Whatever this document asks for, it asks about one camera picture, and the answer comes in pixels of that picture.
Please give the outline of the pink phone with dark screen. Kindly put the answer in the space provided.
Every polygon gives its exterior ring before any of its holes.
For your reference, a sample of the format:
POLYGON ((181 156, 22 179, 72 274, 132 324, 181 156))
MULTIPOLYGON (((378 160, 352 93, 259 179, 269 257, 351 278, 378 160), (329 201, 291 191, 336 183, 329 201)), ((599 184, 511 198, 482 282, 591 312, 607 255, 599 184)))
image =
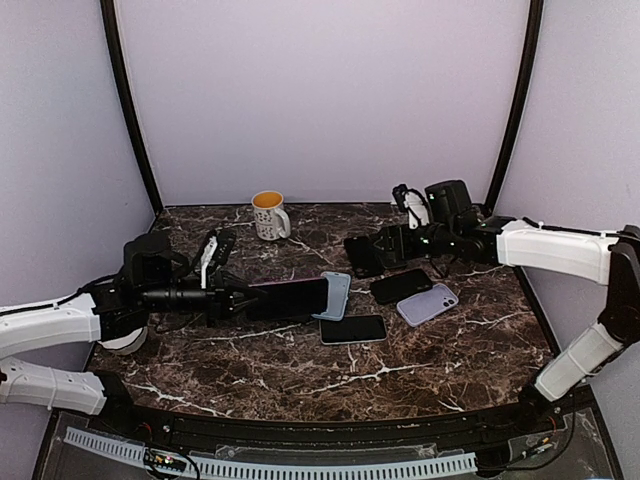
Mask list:
POLYGON ((329 282, 324 277, 253 285, 266 295, 246 309, 251 321, 286 320, 327 309, 329 282))

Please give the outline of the silver phone with dark screen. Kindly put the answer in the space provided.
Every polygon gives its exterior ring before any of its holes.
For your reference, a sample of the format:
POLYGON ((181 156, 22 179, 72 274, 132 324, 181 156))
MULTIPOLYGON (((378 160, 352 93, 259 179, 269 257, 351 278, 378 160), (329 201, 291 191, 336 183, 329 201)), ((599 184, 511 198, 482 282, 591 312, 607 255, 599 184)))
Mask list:
POLYGON ((383 341, 387 338, 384 319, 379 315, 348 316, 340 321, 319 322, 321 342, 341 345, 383 341))

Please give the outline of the black phone from ring case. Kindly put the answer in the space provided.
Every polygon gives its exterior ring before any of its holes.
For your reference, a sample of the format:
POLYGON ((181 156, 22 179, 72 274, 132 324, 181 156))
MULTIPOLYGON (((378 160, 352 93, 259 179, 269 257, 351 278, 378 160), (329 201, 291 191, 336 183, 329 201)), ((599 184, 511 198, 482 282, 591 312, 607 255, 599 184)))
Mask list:
POLYGON ((370 292, 378 304, 386 305, 428 291, 432 287, 433 281, 424 270, 412 269, 372 282, 370 292))

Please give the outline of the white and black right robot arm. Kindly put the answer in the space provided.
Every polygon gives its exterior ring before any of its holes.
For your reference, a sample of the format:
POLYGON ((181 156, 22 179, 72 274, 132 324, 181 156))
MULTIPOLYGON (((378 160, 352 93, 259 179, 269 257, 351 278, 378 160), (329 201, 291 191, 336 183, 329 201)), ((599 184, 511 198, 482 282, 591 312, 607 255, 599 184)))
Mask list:
POLYGON ((593 325, 550 361, 520 394, 510 413, 521 434, 534 432, 549 405, 639 340, 639 229, 588 231, 527 217, 487 216, 461 180, 418 191, 400 184, 392 195, 405 225, 382 228, 371 243, 386 267, 419 257, 451 255, 486 265, 531 267, 607 287, 593 325))

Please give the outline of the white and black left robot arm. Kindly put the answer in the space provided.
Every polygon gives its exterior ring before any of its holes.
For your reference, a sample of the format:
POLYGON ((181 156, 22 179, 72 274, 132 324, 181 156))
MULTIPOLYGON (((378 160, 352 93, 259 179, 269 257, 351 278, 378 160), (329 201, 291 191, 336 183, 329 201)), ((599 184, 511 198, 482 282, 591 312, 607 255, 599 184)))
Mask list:
POLYGON ((196 260, 176 252, 165 232, 125 244, 113 274, 45 303, 1 311, 1 401, 101 414, 120 436, 141 427, 140 412, 120 378, 109 372, 71 372, 24 362, 18 354, 62 344, 98 342, 129 354, 142 346, 153 314, 202 313, 229 318, 264 300, 266 292, 223 270, 236 236, 212 231, 196 260))

